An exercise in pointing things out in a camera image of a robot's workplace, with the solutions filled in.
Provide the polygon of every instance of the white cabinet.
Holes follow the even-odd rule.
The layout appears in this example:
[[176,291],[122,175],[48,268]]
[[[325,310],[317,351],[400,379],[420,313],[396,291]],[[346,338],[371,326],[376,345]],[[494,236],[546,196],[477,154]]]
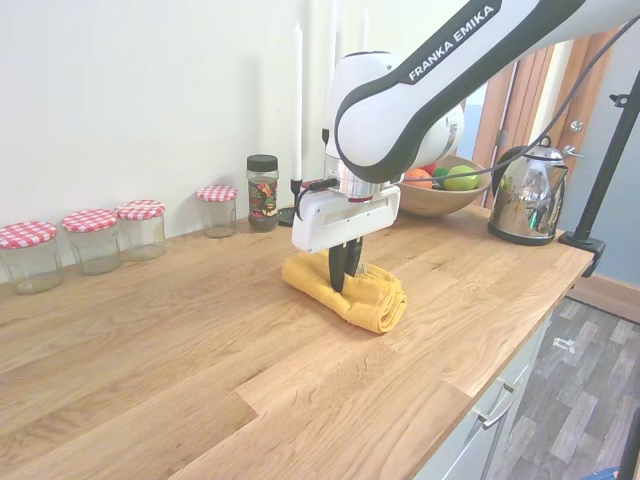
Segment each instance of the white cabinet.
[[549,320],[531,337],[445,440],[416,480],[491,480]]

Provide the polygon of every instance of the red checkered lid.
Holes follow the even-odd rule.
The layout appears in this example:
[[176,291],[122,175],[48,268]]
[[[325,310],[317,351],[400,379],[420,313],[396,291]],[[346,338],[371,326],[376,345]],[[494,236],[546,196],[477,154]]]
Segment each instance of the red checkered lid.
[[23,222],[0,228],[0,248],[35,247],[56,236],[55,225],[49,222]]
[[116,223],[118,223],[116,212],[104,208],[94,208],[67,215],[62,221],[62,226],[67,232],[89,233],[113,227]]
[[134,200],[116,208],[118,216],[124,220],[149,220],[164,215],[164,205],[155,200]]
[[228,202],[238,196],[238,190],[226,185],[210,185],[198,190],[198,198],[205,202]]

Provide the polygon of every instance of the spice jar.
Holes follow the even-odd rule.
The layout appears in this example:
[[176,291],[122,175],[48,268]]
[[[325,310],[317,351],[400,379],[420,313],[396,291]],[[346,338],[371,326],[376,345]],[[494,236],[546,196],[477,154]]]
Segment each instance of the spice jar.
[[226,185],[202,187],[196,193],[204,233],[211,238],[224,238],[236,233],[236,198],[238,190]]
[[44,292],[62,283],[56,227],[23,222],[0,228],[0,259],[16,293]]
[[249,224],[259,232],[270,232],[278,225],[278,176],[278,159],[273,155],[247,158]]
[[167,251],[164,211],[164,205],[155,200],[134,200],[116,208],[132,260],[152,260]]
[[102,275],[120,266],[117,223],[115,212],[101,208],[81,210],[62,221],[83,275]]

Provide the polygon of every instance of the green apple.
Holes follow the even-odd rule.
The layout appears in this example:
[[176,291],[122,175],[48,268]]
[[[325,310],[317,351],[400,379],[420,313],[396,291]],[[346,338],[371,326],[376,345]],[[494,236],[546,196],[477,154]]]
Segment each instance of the green apple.
[[[449,170],[449,175],[460,175],[461,173],[473,173],[475,169],[467,165],[458,165]],[[447,178],[444,181],[444,188],[455,192],[466,192],[474,190],[478,186],[480,177],[478,175],[470,175],[468,177]]]
[[449,174],[449,169],[448,168],[438,167],[433,171],[433,175],[431,175],[431,176],[436,179],[436,181],[438,182],[439,185],[444,187],[444,181],[443,180],[438,180],[437,177],[446,177],[448,174]]

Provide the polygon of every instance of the stainless steel kettle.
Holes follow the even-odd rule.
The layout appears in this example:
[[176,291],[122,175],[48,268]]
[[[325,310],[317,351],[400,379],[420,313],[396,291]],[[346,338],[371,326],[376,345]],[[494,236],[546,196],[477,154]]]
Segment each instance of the stainless steel kettle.
[[[508,161],[526,147],[509,150],[500,159]],[[489,231],[521,245],[546,245],[556,236],[556,226],[567,189],[562,153],[545,137],[526,155],[494,175],[494,205]]]

